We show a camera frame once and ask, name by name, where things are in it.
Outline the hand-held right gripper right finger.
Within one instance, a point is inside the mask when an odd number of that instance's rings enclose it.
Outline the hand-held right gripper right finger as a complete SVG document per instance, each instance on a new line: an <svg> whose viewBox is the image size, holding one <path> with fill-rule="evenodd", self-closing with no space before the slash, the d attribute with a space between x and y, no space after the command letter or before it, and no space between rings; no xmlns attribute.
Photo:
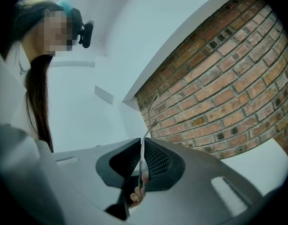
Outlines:
<svg viewBox="0 0 288 225"><path fill-rule="evenodd" d="M263 208L263 196L246 178L218 158L174 143L151 144L179 155L183 174L168 190L150 179L143 201L132 209L126 225L246 225Z"/></svg>

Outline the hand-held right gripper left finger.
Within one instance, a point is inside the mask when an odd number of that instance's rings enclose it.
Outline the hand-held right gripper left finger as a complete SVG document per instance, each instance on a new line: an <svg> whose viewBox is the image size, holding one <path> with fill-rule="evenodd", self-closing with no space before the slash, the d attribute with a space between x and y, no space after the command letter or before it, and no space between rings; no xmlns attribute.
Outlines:
<svg viewBox="0 0 288 225"><path fill-rule="evenodd" d="M44 174L53 197L50 225L139 225L140 208L129 209L136 186L140 139L91 149L44 150Z"/></svg>

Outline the person's right hand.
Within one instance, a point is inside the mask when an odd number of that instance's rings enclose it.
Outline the person's right hand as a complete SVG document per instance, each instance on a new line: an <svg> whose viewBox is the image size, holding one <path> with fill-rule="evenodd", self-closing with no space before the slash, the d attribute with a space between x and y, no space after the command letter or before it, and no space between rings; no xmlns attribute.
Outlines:
<svg viewBox="0 0 288 225"><path fill-rule="evenodd" d="M141 203L146 193L144 186L148 183L148 181L149 181L149 174L145 172L142 174L142 186L135 187L134 192L130 194L130 199L132 201L132 204L129 206L130 208L134 208Z"/></svg>

